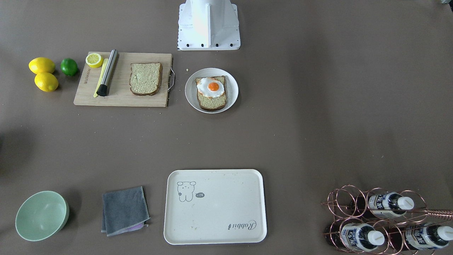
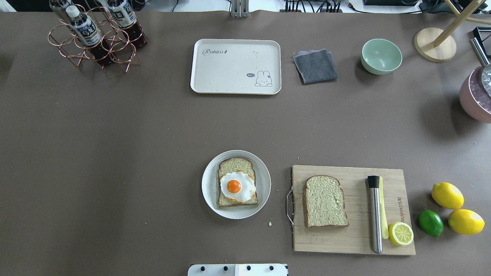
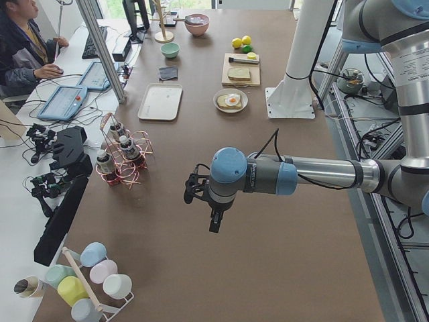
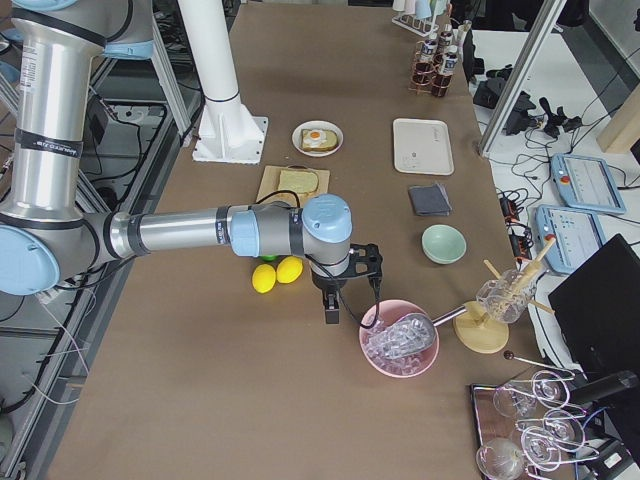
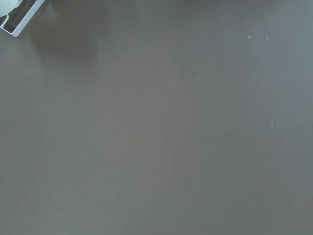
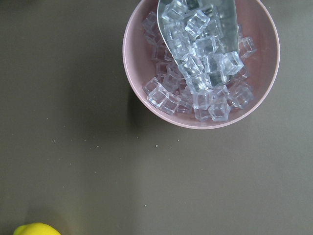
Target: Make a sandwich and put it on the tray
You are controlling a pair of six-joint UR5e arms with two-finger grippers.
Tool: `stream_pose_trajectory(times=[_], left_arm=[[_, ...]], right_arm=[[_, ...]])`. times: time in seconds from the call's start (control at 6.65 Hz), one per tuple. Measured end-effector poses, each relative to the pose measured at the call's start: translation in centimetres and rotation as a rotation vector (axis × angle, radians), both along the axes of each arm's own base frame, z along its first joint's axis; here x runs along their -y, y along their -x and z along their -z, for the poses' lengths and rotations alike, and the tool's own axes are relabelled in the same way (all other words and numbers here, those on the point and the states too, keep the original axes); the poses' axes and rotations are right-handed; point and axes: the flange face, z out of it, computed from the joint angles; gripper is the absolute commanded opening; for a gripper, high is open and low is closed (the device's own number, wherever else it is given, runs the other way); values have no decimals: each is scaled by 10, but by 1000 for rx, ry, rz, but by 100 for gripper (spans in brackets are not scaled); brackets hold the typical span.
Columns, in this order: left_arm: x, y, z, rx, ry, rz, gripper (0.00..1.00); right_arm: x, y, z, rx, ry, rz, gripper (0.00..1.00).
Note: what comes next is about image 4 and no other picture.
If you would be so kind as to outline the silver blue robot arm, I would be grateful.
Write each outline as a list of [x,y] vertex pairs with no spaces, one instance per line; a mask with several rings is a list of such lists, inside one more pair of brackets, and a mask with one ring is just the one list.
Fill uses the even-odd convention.
[[32,295],[91,268],[154,251],[228,245],[239,256],[293,255],[312,265],[326,320],[352,264],[351,212],[322,194],[170,214],[85,214],[76,206],[91,64],[148,59],[148,1],[17,1],[23,38],[11,190],[1,204],[1,289]]

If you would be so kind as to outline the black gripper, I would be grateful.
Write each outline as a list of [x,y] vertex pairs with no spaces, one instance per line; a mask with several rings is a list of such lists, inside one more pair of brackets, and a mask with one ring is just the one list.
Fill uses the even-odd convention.
[[327,324],[338,324],[340,322],[339,294],[345,285],[345,280],[338,277],[319,273],[312,269],[312,282],[321,290],[325,311],[325,322]]

